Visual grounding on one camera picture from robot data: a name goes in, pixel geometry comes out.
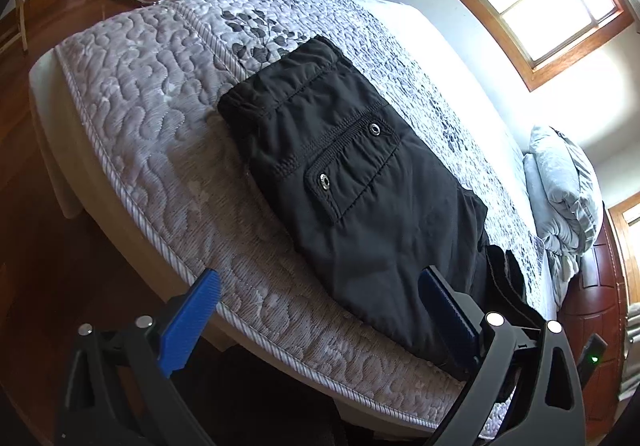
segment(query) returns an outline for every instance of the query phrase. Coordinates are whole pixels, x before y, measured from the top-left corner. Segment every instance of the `silver bolt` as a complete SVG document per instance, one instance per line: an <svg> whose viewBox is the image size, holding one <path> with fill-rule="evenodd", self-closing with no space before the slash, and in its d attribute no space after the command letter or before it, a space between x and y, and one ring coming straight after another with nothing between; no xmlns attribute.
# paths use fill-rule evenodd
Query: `silver bolt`
<svg viewBox="0 0 640 446"><path fill-rule="evenodd" d="M93 331L94 331L94 328L91 326L90 323L83 323L78 327L78 334L80 334L81 336L88 336Z"/></svg>
<svg viewBox="0 0 640 446"><path fill-rule="evenodd" d="M141 316L136 319L136 327L139 329L148 329L154 324L154 319L151 316Z"/></svg>
<svg viewBox="0 0 640 446"><path fill-rule="evenodd" d="M546 328L554 334L559 334L562 332L562 325L555 320L547 321Z"/></svg>
<svg viewBox="0 0 640 446"><path fill-rule="evenodd" d="M489 314L486 315L486 322L492 327L500 327L504 325L504 317L497 312L489 312Z"/></svg>
<svg viewBox="0 0 640 446"><path fill-rule="evenodd" d="M325 173L320 174L320 185L322 186L322 189L324 191L327 191L329 189L329 177L327 174Z"/></svg>

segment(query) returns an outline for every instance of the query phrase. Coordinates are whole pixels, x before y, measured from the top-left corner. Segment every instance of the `bed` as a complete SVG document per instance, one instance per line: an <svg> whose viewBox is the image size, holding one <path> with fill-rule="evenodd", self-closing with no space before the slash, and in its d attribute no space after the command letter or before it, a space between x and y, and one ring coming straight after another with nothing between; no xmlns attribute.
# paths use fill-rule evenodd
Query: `bed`
<svg viewBox="0 0 640 446"><path fill-rule="evenodd" d="M328 297L252 188L216 114L215 98L235 82L318 33L392 98L432 150L442 146L443 162L490 205L490 238L504 246L514 242L526 254L529 303L554 318L522 152L460 58L409 6L169 0L124 13L72 36L32 68L38 143L65 216L86 209L163 299L185 291L204 267L220 272L223 300L204 334L215 346L241 344L333 397L342 416L356 424L424 434L444 418L462 384ZM155 52L146 60L149 51ZM134 79L124 82L123 75ZM145 103L149 87L155 87L153 107ZM428 92L429 101L414 104L414 89ZM172 103L176 96L179 106ZM436 123L443 123L435 130L420 113L432 106ZM162 130L171 137L161 148ZM474 154L486 173L460 164L454 147ZM506 408L495 405L482 436L495 435Z"/></svg>

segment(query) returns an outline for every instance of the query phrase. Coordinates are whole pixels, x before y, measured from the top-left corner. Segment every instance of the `black device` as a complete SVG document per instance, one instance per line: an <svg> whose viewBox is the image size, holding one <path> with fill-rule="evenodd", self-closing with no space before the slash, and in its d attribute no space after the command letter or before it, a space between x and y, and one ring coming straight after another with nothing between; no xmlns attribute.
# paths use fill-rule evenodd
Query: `black device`
<svg viewBox="0 0 640 446"><path fill-rule="evenodd" d="M587 363L577 367L557 321L527 329L512 326L498 313L485 315L470 296L452 291L433 267L421 273L418 291L454 359L473 372L427 445L475 444L508 371L517 368L511 404L491 444L584 446L582 386L593 372L586 365L606 347L602 339L590 340L583 353ZM94 332L82 325L55 445L214 446L169 377L186 363L219 297L218 275L207 269L156 318L140 317L119 332ZM130 368L144 411L132 410L119 368ZM639 405L638 396L634 400L632 412ZM621 439L609 445L626 444L633 423L629 411L612 430Z"/></svg>

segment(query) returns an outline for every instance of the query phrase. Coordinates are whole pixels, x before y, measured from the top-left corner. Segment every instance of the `pillow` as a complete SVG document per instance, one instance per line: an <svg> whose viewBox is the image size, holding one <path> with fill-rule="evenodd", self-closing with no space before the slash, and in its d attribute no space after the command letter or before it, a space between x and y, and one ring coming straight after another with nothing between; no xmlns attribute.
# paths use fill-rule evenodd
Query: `pillow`
<svg viewBox="0 0 640 446"><path fill-rule="evenodd" d="M549 203L578 234L577 253L598 238L604 209L593 166L582 149L550 126L534 126L529 150L536 158Z"/></svg>

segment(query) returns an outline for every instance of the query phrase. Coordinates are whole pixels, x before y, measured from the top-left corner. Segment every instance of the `blue gripper pad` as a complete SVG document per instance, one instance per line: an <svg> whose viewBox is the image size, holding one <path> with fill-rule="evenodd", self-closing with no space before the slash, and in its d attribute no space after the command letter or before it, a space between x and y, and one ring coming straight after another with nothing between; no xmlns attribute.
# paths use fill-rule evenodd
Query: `blue gripper pad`
<svg viewBox="0 0 640 446"><path fill-rule="evenodd" d="M160 335L158 365L169 377L184 368L193 347L220 301L220 277L205 269L182 299L182 305Z"/></svg>
<svg viewBox="0 0 640 446"><path fill-rule="evenodd" d="M475 371L480 365L478 333L458 305L456 293L434 267L420 273L418 296L456 364Z"/></svg>

